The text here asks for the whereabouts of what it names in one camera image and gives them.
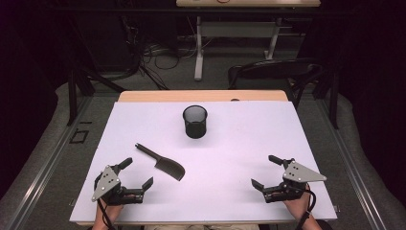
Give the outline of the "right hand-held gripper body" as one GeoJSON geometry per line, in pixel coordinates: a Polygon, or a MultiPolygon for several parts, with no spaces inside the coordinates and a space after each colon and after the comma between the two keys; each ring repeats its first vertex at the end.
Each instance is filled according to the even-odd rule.
{"type": "Polygon", "coordinates": [[[298,163],[294,158],[286,160],[289,164],[283,167],[282,183],[263,189],[262,194],[266,203],[298,199],[305,192],[308,182],[327,180],[324,175],[298,163]]]}

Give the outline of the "black tape square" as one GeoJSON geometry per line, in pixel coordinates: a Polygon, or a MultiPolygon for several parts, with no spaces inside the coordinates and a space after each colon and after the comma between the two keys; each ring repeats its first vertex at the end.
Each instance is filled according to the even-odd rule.
{"type": "Polygon", "coordinates": [[[76,129],[75,132],[73,133],[72,137],[70,138],[69,143],[70,144],[83,144],[86,141],[88,134],[89,134],[88,130],[76,129]]]}

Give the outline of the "white-legged wooden desk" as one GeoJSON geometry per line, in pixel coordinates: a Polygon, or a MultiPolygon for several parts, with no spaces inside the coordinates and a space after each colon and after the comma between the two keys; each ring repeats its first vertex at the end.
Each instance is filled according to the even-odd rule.
{"type": "MultiPolygon", "coordinates": [[[[176,6],[184,9],[191,8],[272,8],[272,9],[310,9],[318,8],[320,0],[176,0],[176,6]]],[[[203,45],[202,38],[206,37],[261,37],[270,38],[266,58],[272,58],[278,39],[282,19],[270,19],[265,22],[205,21],[201,16],[196,17],[196,63],[194,79],[201,81],[203,77],[203,45]]]]}

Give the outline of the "dark plastic knife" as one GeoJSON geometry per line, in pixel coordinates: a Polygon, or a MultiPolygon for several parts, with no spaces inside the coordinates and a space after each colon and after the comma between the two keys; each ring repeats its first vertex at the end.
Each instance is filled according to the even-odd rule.
{"type": "Polygon", "coordinates": [[[170,175],[177,181],[181,181],[182,178],[184,177],[186,171],[184,167],[178,162],[169,159],[165,156],[162,156],[156,153],[155,151],[141,145],[140,143],[137,143],[135,147],[137,150],[140,150],[141,152],[147,154],[148,156],[152,157],[155,160],[156,169],[170,175]]]}

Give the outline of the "black chair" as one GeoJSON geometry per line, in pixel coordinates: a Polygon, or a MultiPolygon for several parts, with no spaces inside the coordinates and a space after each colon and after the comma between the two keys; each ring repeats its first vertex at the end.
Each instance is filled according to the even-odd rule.
{"type": "Polygon", "coordinates": [[[228,70],[231,90],[282,90],[298,108],[305,88],[324,74],[323,65],[314,58],[267,59],[228,70]]]}

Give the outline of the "person's right hand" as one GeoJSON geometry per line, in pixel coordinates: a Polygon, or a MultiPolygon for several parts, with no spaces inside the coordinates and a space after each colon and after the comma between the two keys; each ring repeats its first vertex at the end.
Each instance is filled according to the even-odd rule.
{"type": "Polygon", "coordinates": [[[292,217],[299,221],[309,207],[310,194],[303,193],[302,196],[294,200],[285,200],[283,204],[292,217]]]}

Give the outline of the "black metal stand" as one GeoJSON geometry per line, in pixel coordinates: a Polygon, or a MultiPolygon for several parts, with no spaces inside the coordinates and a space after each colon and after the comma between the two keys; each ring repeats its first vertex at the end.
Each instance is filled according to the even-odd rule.
{"type": "Polygon", "coordinates": [[[324,99],[327,94],[329,94],[328,119],[332,126],[337,129],[339,70],[336,66],[328,66],[325,69],[313,91],[313,96],[316,99],[324,99]]]}
{"type": "Polygon", "coordinates": [[[102,75],[88,68],[81,67],[72,70],[68,75],[68,96],[69,96],[69,120],[67,125],[70,126],[78,117],[78,97],[77,89],[85,96],[91,97],[96,92],[91,80],[98,81],[101,84],[113,89],[118,93],[124,92],[124,88],[114,83],[102,75]]]}

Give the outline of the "aluminium floor rail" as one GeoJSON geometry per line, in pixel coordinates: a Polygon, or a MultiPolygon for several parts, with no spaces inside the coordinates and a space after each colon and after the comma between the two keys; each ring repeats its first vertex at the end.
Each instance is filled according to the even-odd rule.
{"type": "Polygon", "coordinates": [[[345,141],[339,133],[339,130],[334,127],[329,119],[329,109],[324,100],[317,100],[316,104],[321,110],[322,117],[327,124],[329,133],[333,136],[334,142],[338,146],[339,155],[344,164],[344,168],[350,180],[352,189],[354,190],[357,199],[363,209],[363,212],[369,222],[372,230],[387,230],[385,223],[380,216],[374,201],[372,200],[371,193],[366,187],[360,172],[352,159],[350,151],[348,150],[345,141]]]}
{"type": "Polygon", "coordinates": [[[79,115],[65,124],[65,104],[60,103],[16,182],[0,200],[0,230],[85,230],[70,220],[97,145],[92,121],[94,100],[86,97],[79,115]],[[88,130],[83,144],[70,144],[76,129],[88,130]]]}

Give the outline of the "black metal crossbar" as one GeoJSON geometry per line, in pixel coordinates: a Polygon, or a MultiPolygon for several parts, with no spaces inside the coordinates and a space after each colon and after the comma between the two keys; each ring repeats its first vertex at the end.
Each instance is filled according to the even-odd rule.
{"type": "Polygon", "coordinates": [[[191,8],[191,9],[88,9],[47,7],[48,11],[60,13],[109,13],[109,14],[140,14],[140,15],[196,15],[196,16],[249,16],[265,17],[346,17],[354,15],[354,11],[322,11],[320,9],[281,10],[271,8],[191,8]]]}

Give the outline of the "person's left hand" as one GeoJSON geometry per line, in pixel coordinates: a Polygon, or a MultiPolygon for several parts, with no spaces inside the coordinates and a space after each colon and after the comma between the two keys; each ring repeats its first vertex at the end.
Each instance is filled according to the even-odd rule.
{"type": "Polygon", "coordinates": [[[100,199],[99,203],[97,204],[95,222],[103,222],[103,214],[106,214],[109,220],[114,223],[123,208],[123,205],[109,206],[102,199],[100,199]]]}

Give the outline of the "black mesh cup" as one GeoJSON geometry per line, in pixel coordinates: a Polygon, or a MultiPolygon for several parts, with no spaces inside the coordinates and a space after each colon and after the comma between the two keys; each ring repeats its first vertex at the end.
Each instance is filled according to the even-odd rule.
{"type": "Polygon", "coordinates": [[[207,131],[206,120],[207,110],[201,105],[190,105],[183,111],[183,120],[185,131],[188,137],[192,139],[202,138],[207,131]]]}

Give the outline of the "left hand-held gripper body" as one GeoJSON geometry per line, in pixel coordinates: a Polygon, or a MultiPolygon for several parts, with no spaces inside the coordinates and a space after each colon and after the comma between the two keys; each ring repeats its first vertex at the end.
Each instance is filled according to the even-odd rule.
{"type": "Polygon", "coordinates": [[[144,201],[143,189],[127,189],[122,185],[119,178],[121,167],[106,166],[101,174],[96,178],[94,193],[91,201],[103,200],[107,205],[118,206],[125,204],[136,204],[144,201]]]}

